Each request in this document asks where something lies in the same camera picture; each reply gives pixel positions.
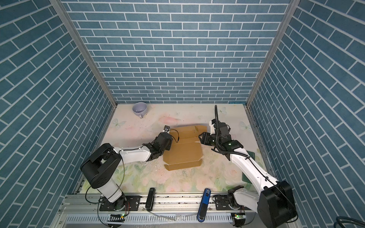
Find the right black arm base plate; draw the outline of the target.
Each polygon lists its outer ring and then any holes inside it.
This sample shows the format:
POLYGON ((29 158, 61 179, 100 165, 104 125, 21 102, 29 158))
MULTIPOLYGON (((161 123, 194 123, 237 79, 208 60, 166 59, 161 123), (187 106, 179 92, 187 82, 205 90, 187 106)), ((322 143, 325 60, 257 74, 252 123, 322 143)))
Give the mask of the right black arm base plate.
POLYGON ((217 211, 257 211, 257 202, 245 194, 216 194, 212 200, 217 211))

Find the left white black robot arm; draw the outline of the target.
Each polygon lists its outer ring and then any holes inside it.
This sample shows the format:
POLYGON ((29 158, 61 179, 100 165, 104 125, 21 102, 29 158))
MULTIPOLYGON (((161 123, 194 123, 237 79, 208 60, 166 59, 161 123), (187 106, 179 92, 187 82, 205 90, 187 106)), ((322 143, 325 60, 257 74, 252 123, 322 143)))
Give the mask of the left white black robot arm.
POLYGON ((91 188, 98 190, 110 203, 114 203, 123 198, 120 185, 112 179, 118 166, 155 160, 164 151, 170 150, 173 139, 169 132, 161 132, 152 142, 134 148, 118 148, 104 143, 81 164, 80 170, 91 188))

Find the brown cardboard paper box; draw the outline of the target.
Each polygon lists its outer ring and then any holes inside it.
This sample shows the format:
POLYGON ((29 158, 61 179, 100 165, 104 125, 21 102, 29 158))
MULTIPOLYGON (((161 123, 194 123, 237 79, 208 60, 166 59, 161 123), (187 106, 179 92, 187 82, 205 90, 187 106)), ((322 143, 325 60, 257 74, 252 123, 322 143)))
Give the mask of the brown cardboard paper box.
POLYGON ((199 167, 202 164, 202 144, 199 135, 207 132, 205 125, 177 127, 170 130, 173 142, 169 151, 163 153, 168 171, 199 167))

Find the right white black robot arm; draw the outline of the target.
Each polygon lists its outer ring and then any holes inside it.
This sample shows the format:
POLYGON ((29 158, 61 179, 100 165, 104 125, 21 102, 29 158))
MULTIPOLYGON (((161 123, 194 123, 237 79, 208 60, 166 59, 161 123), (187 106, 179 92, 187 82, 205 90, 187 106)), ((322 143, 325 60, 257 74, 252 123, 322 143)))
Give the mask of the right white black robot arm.
POLYGON ((232 139, 230 126, 219 121, 218 110, 209 123, 211 131, 199 135, 201 144, 212 146, 212 151, 224 155, 250 180, 256 192, 238 185, 228 190, 227 201, 232 209, 249 208, 258 214, 267 228, 276 228, 298 219, 292 187, 279 181, 252 159, 243 145, 232 139))

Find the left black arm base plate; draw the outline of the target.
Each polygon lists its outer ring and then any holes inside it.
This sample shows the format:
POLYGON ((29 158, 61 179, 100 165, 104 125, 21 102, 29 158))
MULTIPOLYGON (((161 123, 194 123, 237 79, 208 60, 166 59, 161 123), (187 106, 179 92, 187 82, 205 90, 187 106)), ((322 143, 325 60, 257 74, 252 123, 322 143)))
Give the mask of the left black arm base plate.
POLYGON ((110 202, 106 197, 102 197, 100 203, 100 211, 138 211, 141 196, 139 195, 127 195, 122 196, 121 199, 117 199, 115 202, 110 202))

